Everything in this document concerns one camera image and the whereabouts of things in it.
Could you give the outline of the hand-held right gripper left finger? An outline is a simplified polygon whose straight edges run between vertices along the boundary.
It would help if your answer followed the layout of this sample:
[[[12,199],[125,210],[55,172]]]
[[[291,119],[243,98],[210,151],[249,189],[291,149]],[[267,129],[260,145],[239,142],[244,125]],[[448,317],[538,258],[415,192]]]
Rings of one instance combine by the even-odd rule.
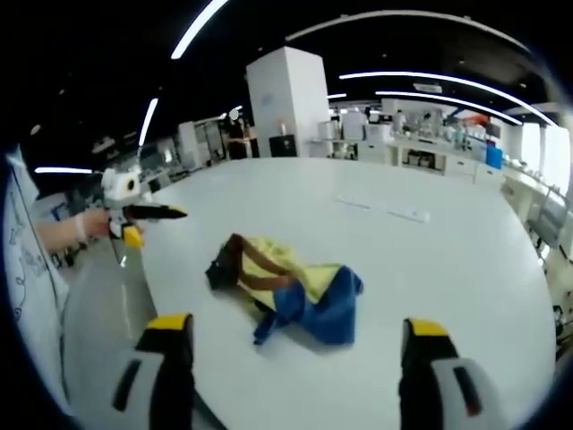
[[[124,357],[111,394],[122,429],[190,429],[194,403],[193,318],[151,320]]]

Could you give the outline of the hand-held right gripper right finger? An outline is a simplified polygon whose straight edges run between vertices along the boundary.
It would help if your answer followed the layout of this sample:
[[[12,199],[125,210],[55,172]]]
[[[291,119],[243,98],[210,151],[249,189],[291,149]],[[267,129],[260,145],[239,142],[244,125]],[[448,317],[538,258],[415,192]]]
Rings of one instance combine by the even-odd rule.
[[[402,429],[492,429],[493,386],[438,323],[403,321],[398,385]]]

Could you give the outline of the person's left hand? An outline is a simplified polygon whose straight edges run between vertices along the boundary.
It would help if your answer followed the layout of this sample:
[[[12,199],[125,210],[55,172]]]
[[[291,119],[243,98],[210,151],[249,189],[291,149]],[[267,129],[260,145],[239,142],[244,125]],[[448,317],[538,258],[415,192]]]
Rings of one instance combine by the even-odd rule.
[[[89,209],[74,217],[77,239],[87,244],[92,238],[109,237],[109,213],[102,208]]]

